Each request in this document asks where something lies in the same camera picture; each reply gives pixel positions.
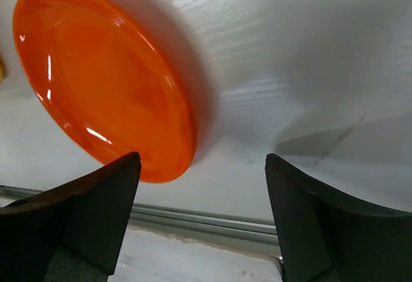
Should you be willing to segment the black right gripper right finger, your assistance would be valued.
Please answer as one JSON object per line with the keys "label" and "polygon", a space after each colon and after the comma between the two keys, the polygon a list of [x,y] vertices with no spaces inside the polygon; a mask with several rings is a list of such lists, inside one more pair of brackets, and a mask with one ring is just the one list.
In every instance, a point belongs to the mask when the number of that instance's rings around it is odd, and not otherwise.
{"label": "black right gripper right finger", "polygon": [[410,281],[411,214],[370,203],[266,158],[283,281]]}

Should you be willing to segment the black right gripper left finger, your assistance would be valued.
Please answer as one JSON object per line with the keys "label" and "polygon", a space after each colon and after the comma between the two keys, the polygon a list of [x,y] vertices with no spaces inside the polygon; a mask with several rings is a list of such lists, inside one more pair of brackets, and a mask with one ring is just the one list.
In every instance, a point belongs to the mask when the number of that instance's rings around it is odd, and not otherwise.
{"label": "black right gripper left finger", "polygon": [[107,281],[114,274],[141,171],[128,153],[1,208],[1,281]]}

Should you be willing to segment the orange plate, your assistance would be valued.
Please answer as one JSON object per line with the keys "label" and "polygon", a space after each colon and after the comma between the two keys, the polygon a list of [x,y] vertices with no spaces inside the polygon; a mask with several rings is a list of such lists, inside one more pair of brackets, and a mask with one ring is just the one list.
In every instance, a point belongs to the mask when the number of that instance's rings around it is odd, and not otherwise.
{"label": "orange plate", "polygon": [[141,180],[170,182],[194,160],[188,89],[140,24],[108,0],[17,0],[15,49],[57,125],[108,164],[135,151]]}

